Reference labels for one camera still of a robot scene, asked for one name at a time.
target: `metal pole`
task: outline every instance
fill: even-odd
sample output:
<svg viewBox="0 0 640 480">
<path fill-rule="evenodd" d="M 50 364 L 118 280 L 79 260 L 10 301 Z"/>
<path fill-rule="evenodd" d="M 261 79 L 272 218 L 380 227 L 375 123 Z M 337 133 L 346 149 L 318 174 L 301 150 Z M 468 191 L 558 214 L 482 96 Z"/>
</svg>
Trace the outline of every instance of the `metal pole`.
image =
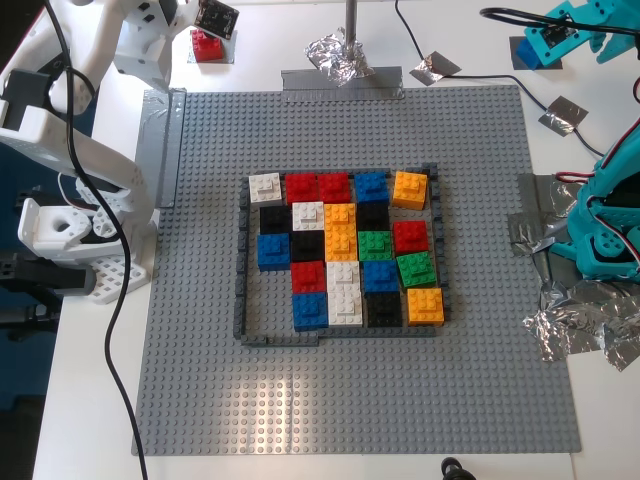
<svg viewBox="0 0 640 480">
<path fill-rule="evenodd" d="M 345 25 L 345 45 L 347 46 L 347 54 L 353 57 L 353 46 L 356 41 L 356 18 L 358 16 L 358 0 L 346 0 L 347 2 L 347 18 Z"/>
</svg>

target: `orange lego brick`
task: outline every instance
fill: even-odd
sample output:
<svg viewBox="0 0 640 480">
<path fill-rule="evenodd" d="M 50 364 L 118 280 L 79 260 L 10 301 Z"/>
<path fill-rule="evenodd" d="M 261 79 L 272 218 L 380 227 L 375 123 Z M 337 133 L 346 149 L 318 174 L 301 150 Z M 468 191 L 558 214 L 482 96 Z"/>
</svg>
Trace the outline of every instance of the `orange lego brick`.
<svg viewBox="0 0 640 480">
<path fill-rule="evenodd" d="M 358 240 L 356 226 L 334 226 L 324 232 L 325 261 L 357 262 Z"/>
<path fill-rule="evenodd" d="M 407 290 L 409 304 L 409 326 L 442 326 L 444 306 L 440 288 L 410 288 Z"/>
<path fill-rule="evenodd" d="M 427 198 L 428 181 L 426 175 L 397 172 L 391 205 L 410 210 L 422 210 Z"/>
<path fill-rule="evenodd" d="M 324 228 L 331 230 L 333 227 L 351 226 L 356 228 L 356 204 L 336 203 L 324 206 Z"/>
</svg>

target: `small red lego brick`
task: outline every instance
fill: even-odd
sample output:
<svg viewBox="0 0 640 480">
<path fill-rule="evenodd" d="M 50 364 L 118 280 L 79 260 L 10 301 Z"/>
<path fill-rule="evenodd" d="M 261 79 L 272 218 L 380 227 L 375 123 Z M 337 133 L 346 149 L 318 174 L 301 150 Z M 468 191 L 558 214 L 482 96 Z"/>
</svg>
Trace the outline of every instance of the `small red lego brick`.
<svg viewBox="0 0 640 480">
<path fill-rule="evenodd" d="M 394 222 L 393 242 L 396 256 L 428 251 L 427 222 Z"/>
<path fill-rule="evenodd" d="M 318 182 L 315 173 L 294 173 L 285 175 L 287 205 L 296 202 L 319 202 Z"/>
<path fill-rule="evenodd" d="M 351 203 L 351 187 L 346 173 L 318 175 L 320 200 L 324 203 Z"/>
<path fill-rule="evenodd" d="M 209 62 L 224 58 L 224 45 L 217 37 L 208 37 L 202 30 L 191 31 L 191 44 L 196 62 Z"/>
<path fill-rule="evenodd" d="M 326 292 L 324 262 L 292 263 L 291 287 L 294 294 Z"/>
</svg>

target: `white table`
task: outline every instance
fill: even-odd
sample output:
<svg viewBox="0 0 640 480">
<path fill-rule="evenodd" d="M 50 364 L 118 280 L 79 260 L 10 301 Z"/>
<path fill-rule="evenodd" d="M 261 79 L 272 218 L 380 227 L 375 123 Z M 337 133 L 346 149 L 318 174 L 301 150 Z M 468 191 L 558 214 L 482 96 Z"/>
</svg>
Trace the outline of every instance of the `white table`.
<svg viewBox="0 0 640 480">
<path fill-rule="evenodd" d="M 420 45 L 438 50 L 466 74 L 512 72 L 509 35 L 521 29 L 482 19 L 488 0 L 402 2 Z M 544 13 L 558 0 L 501 0 Z M 238 7 L 236 64 L 186 64 L 188 35 L 174 45 L 173 85 L 189 91 L 281 90 L 280 71 L 310 68 L 302 53 L 310 41 L 332 33 L 344 18 L 343 4 L 288 4 Z M 359 6 L 358 39 L 373 66 L 401 65 L 406 87 L 421 85 L 408 75 L 417 54 L 392 3 Z M 517 72 L 549 104 L 563 94 L 590 114 L 580 127 L 585 138 L 604 150 L 638 114 L 631 98 L 637 73 L 634 52 L 597 65 L 584 46 L 565 60 L 562 71 Z M 480 82 L 442 81 L 441 86 Z M 102 84 L 94 138 L 135 157 L 142 92 L 137 79 L 112 68 Z M 534 171 L 588 171 L 594 157 L 575 136 L 561 138 L 538 123 L 541 111 L 524 95 L 523 105 Z M 146 252 L 153 262 L 153 245 Z M 150 286 L 127 297 L 113 338 L 113 356 L 135 404 Z M 122 401 L 103 357 L 104 333 L 112 306 L 99 307 L 72 298 L 64 309 L 47 395 L 34 479 L 138 479 L 137 458 L 130 453 L 131 431 Z M 457 455 L 479 479 L 590 480 L 637 478 L 640 471 L 640 361 L 623 373 L 600 352 L 572 356 L 569 370 L 583 451 L 578 454 Z M 148 457 L 150 478 L 286 479 L 438 479 L 442 455 L 411 456 L 228 456 Z"/>
</svg>

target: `gray lego baseplate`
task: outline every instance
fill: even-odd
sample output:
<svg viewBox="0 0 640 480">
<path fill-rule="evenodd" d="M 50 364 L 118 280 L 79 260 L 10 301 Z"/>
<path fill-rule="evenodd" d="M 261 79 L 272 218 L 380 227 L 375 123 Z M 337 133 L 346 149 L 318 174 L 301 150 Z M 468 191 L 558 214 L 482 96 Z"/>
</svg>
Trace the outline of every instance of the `gray lego baseplate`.
<svg viewBox="0 0 640 480">
<path fill-rule="evenodd" d="M 449 295 L 449 281 L 444 261 L 444 228 L 442 225 L 442 207 L 440 205 L 440 183 L 438 166 L 435 163 L 425 163 L 422 167 L 402 168 L 402 171 L 424 173 L 429 177 L 429 197 L 425 209 L 407 210 L 389 207 L 390 221 L 426 220 L 429 228 L 429 245 L 431 258 L 438 274 L 438 286 L 442 289 L 443 302 L 446 313 L 451 307 Z M 389 192 L 393 191 L 394 172 L 388 169 L 342 169 L 342 170 L 289 170 L 280 173 L 280 188 L 283 198 L 286 198 L 284 175 L 287 173 L 335 173 L 349 174 L 351 184 L 351 198 L 355 199 L 353 175 L 357 173 L 383 172 L 387 175 Z M 243 178 L 240 184 L 238 207 L 240 212 L 247 215 L 248 221 L 240 222 L 238 228 L 238 253 L 236 260 L 235 307 L 233 336 L 245 346 L 250 347 L 293 347 L 299 345 L 317 346 L 320 339 L 327 338 L 416 338 L 433 337 L 436 331 L 433 327 L 408 327 L 406 292 L 400 289 L 403 327 L 368 328 L 366 302 L 365 324 L 362 328 L 329 327 L 311 332 L 297 333 L 293 330 L 293 312 L 291 301 L 282 306 L 282 311 L 275 315 L 270 308 L 273 300 L 273 289 L 285 287 L 291 299 L 291 275 L 288 271 L 260 272 L 256 258 L 256 240 L 259 233 L 260 207 L 250 205 L 248 180 Z"/>
<path fill-rule="evenodd" d="M 149 455 L 575 452 L 565 363 L 521 320 L 538 282 L 509 248 L 531 171 L 517 87 L 407 89 L 404 100 L 187 95 L 175 208 L 160 220 L 138 418 Z M 238 188 L 259 171 L 440 173 L 451 314 L 434 338 L 233 338 Z M 286 315 L 290 292 L 268 308 Z"/>
</svg>

